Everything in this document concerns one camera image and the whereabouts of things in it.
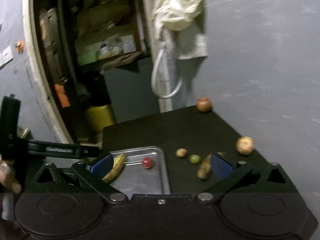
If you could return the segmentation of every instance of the green lime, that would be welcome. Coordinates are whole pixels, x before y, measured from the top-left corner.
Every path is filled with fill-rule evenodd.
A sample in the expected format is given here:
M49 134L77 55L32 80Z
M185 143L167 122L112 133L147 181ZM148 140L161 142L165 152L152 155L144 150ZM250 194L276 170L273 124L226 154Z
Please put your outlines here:
M200 156L199 155L195 155L195 154L193 154L193 155L191 155L190 157L189 157L189 161L191 162L191 163L193 163L193 164L197 164L197 163L199 163L200 162Z

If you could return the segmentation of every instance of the yellow bin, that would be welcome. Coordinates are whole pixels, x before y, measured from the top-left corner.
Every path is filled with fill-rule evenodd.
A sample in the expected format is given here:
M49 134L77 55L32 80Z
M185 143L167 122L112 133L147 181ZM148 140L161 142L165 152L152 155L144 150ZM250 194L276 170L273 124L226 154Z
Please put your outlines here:
M86 116L97 133L102 132L104 127L115 123L111 105L90 106L86 111Z

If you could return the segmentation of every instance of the wall socket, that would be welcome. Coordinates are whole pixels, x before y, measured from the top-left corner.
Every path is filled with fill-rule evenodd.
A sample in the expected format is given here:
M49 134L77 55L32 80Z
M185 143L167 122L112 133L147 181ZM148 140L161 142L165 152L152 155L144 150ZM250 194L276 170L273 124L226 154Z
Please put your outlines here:
M13 59L11 46L7 47L4 51L0 52L0 67Z

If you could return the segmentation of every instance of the table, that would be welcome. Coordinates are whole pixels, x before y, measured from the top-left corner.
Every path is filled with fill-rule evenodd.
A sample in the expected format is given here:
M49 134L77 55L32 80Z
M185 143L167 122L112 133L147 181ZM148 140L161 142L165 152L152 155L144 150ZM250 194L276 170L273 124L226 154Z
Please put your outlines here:
M197 194L217 182L218 177L211 174L207 181L200 181L196 175L199 165L190 163L188 158L179 159L175 151L185 148L188 155L202 158L225 152L225 157L233 162L246 161L254 168L264 169L268 162L256 150L250 156L239 155L235 147L239 137L214 112L199 113L195 106L190 106L105 127L102 148L118 151L158 146L164 151L171 192Z

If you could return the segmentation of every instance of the silver tray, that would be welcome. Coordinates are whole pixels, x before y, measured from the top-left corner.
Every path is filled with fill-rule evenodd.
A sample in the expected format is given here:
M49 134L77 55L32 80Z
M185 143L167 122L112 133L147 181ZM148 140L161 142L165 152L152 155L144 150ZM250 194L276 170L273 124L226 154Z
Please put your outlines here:
M118 178L110 183L112 187L126 194L170 194L170 184L163 151L154 146L111 152L116 157L120 153L126 156L125 166ZM153 161L152 169L141 165L143 158Z

